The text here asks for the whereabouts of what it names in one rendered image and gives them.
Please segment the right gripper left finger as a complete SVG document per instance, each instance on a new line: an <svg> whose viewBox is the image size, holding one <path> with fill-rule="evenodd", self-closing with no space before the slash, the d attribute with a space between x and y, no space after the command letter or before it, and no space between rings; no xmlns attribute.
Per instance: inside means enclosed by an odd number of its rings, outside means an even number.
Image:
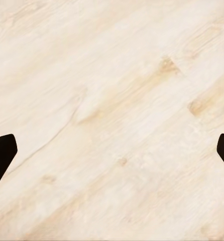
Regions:
<svg viewBox="0 0 224 241"><path fill-rule="evenodd" d="M0 180L18 152L13 134L0 137Z"/></svg>

